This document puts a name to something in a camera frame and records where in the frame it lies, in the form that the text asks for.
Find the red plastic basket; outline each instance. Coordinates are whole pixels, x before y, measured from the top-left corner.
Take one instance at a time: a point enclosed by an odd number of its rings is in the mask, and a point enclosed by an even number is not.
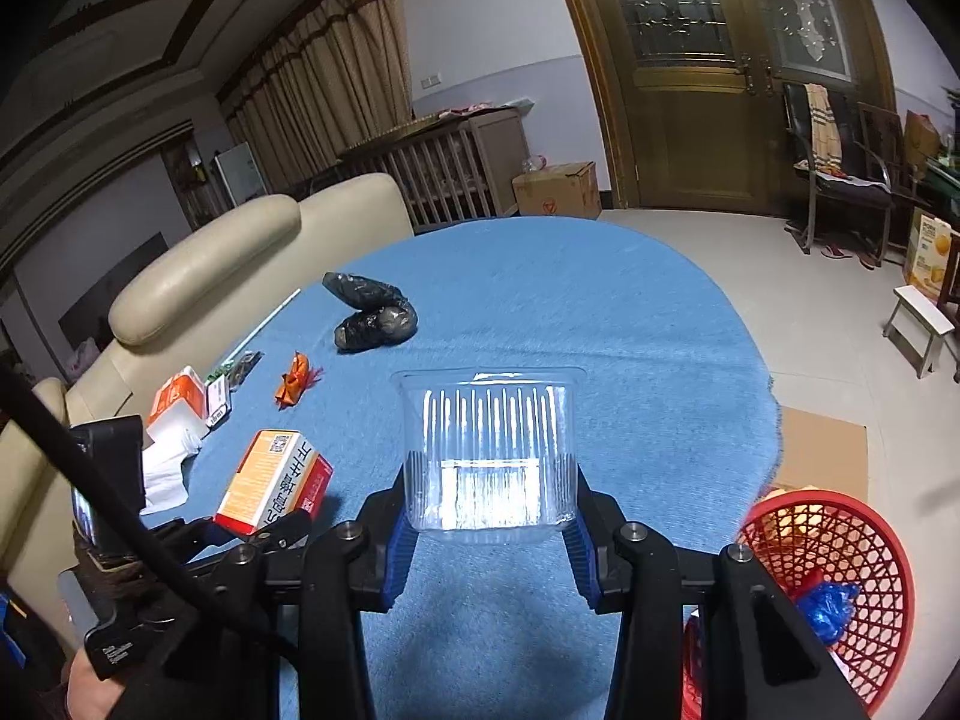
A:
[[[834,652],[874,714],[904,663],[913,630],[913,578],[899,539],[873,509],[841,493],[798,490],[757,503],[737,537],[785,591],[814,568],[826,581],[855,581],[856,612]],[[699,720],[693,637],[683,660],[683,718]]]

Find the black plastic bag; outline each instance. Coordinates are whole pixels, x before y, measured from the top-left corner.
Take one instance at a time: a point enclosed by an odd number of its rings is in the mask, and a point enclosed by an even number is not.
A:
[[[356,314],[333,331],[333,343],[342,352],[362,352],[378,346],[396,346],[416,333],[416,311],[392,284],[355,274],[325,274],[323,285]]]

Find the towel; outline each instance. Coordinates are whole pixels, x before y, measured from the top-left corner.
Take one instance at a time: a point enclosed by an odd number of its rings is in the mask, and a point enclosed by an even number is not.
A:
[[[810,105],[810,141],[813,145],[813,166],[817,172],[833,175],[837,178],[846,178],[847,174],[841,170],[840,133],[833,118],[833,109],[827,97],[827,90],[817,83],[803,84],[806,89],[806,99]],[[808,162],[800,160],[795,167],[800,170],[809,170]]]

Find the cardboard box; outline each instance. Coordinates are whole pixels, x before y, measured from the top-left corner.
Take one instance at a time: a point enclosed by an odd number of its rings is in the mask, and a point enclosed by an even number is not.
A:
[[[261,430],[247,448],[213,521],[249,536],[294,509],[315,517],[333,468],[295,430]]]
[[[907,165],[912,165],[917,171],[917,180],[923,180],[926,175],[926,161],[928,157],[936,158],[940,152],[940,134],[937,128],[930,124],[927,114],[906,112],[904,123],[904,159]]]
[[[597,218],[600,191],[593,162],[550,165],[514,179],[517,207],[525,217]]]
[[[784,457],[773,487],[815,487],[867,501],[867,429],[841,419],[781,408]]]
[[[913,211],[904,259],[904,280],[931,300],[940,296],[950,253],[950,225],[919,208]]]

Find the ceiling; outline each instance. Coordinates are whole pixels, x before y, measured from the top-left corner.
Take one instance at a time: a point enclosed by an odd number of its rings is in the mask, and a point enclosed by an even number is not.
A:
[[[0,182],[117,100],[215,93],[301,1],[68,0],[0,103]]]

